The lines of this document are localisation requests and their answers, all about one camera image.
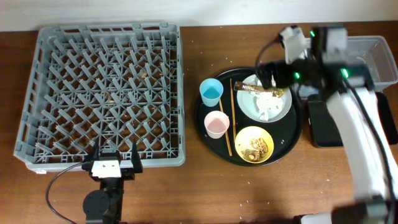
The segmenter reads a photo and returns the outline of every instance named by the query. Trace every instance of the plastic cup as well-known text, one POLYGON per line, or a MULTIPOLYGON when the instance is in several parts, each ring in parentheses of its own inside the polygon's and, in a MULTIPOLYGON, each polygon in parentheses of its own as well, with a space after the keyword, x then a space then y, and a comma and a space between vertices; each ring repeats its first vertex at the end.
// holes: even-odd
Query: plastic cup
POLYGON ((224 92, 223 84, 215 78, 204 80, 199 87, 201 100, 208 106, 216 106, 224 92))
POLYGON ((218 139, 228 130, 229 118, 221 111, 212 111, 205 117, 205 128, 209 137, 218 139))

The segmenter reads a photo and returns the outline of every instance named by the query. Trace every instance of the black device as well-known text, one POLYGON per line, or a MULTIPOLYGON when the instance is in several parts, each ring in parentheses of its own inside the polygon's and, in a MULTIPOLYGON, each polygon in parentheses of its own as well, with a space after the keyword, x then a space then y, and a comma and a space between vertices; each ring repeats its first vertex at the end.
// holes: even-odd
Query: black device
MULTIPOLYGON (((377 107, 384 133, 390 145, 398 143, 398 132, 392 118, 391 110, 387 97, 380 92, 376 92, 377 107)), ((312 144, 317 148, 323 147, 343 147, 340 133, 337 126, 330 116, 326 103, 321 100, 319 95, 310 95, 307 99, 308 122, 312 136, 312 144)))

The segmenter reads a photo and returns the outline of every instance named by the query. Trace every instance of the white wall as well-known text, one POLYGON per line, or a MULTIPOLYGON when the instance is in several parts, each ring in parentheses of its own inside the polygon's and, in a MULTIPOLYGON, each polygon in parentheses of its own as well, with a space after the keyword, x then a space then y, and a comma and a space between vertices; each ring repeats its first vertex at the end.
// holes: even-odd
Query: white wall
POLYGON ((398 0, 0 0, 0 31, 102 22, 216 26, 397 19, 398 0))

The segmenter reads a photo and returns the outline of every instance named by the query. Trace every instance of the wooden table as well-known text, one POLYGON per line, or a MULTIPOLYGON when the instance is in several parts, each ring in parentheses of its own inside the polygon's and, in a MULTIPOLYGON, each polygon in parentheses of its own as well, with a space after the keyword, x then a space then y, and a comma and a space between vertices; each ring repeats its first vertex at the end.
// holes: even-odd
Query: wooden table
MULTIPOLYGON (((347 23, 350 35, 383 35, 398 58, 398 22, 347 23)), ((187 160, 180 167, 145 169, 126 182, 123 220, 129 223, 237 223, 331 210, 352 202, 343 149, 316 149, 306 123, 294 150, 270 166, 240 167, 215 156, 200 140, 193 109, 202 80, 251 66, 262 45, 286 25, 184 27, 187 160)), ((314 24, 301 24, 307 34, 314 24)), ((37 32, 0 33, 0 223, 63 223, 45 204, 55 174, 38 175, 13 157, 37 32)), ((280 55, 272 50, 263 60, 280 55)), ((398 86, 385 91, 398 120, 398 86)), ((398 146, 392 146, 398 156, 398 146)), ((66 173, 50 199, 83 223, 84 197, 99 186, 86 172, 66 173)))

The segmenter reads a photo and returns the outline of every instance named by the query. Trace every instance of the tray rim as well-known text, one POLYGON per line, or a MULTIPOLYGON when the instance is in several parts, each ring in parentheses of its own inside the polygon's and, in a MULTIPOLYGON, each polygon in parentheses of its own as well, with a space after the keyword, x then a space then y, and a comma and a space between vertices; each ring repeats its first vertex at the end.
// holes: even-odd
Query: tray rim
MULTIPOLYGON (((236 72, 239 70, 252 70, 254 72, 254 68, 253 67, 238 67, 238 68, 231 68, 228 70, 225 70, 223 72, 221 72, 220 74, 214 76, 214 78, 218 79, 220 76, 225 75, 226 73, 230 73, 230 72, 236 72)), ((207 148, 213 152, 214 154, 216 154, 220 159, 238 165, 238 166, 245 166, 245 167, 259 167, 259 166, 265 166, 265 165, 269 165, 272 164, 274 162, 279 161, 280 159, 282 159, 283 157, 285 157, 293 148, 294 146, 297 144, 297 142, 300 139, 300 136, 303 132, 303 109, 300 107, 300 103, 299 103, 299 99, 297 98, 297 95, 295 94, 294 91, 292 91, 292 89, 290 88, 290 92, 292 94, 292 106, 294 106, 295 108, 295 114, 297 116, 297 128, 296 128, 296 132, 293 136, 292 139, 292 143, 290 144, 289 148, 286 149, 284 151, 284 153, 282 153, 279 157, 275 158, 274 160, 270 161, 270 160, 266 160, 262 163, 258 163, 258 164, 252 164, 249 162, 236 162, 236 161, 232 161, 229 160, 227 158, 225 158, 224 156, 222 156, 221 154, 217 153, 215 150, 213 150, 210 145, 208 144, 208 141, 206 141, 205 137, 200 133, 200 129, 199 129, 199 125, 197 125, 197 116, 198 116, 198 109, 200 106, 200 102, 201 102, 201 98, 200 95, 198 95, 196 101, 195 101, 195 114, 194 114, 194 120, 195 120, 195 128, 198 132, 198 135, 200 136, 200 139, 202 140, 203 143, 205 143, 205 145, 207 146, 207 148)))

